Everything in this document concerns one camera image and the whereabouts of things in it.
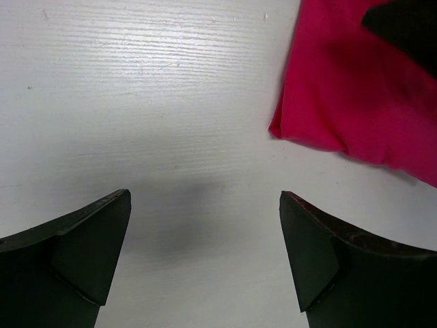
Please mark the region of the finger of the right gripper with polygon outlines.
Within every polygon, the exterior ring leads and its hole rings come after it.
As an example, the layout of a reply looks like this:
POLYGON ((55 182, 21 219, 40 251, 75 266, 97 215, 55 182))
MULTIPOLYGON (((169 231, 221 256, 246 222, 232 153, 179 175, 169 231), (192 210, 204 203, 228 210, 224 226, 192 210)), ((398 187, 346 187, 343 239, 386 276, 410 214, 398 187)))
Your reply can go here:
POLYGON ((397 0, 373 6, 361 25, 436 77, 435 0, 397 0))

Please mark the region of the crimson red t-shirt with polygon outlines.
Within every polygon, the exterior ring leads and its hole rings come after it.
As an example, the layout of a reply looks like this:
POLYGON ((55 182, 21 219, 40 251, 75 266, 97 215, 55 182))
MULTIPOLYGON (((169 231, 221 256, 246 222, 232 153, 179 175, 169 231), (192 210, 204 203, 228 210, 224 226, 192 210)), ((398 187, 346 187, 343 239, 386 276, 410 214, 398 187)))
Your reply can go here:
POLYGON ((300 4, 270 134, 436 184, 436 80, 368 32, 372 1, 300 4))

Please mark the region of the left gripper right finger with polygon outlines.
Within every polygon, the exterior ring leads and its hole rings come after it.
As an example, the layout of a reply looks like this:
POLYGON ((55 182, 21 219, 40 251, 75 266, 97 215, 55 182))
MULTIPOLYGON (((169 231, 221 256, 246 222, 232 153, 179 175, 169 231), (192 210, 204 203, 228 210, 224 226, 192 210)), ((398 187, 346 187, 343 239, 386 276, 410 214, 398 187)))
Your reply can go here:
POLYGON ((435 327, 436 252, 372 234, 296 194, 280 220, 310 327, 435 327))

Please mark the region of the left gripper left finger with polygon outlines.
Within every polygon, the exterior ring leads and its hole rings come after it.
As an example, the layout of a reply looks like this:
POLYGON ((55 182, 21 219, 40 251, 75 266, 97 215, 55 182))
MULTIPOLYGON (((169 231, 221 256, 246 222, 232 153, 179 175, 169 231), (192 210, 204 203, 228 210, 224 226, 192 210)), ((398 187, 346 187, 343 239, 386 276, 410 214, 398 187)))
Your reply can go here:
POLYGON ((107 302, 131 213, 117 190, 1 239, 2 327, 94 327, 107 302))

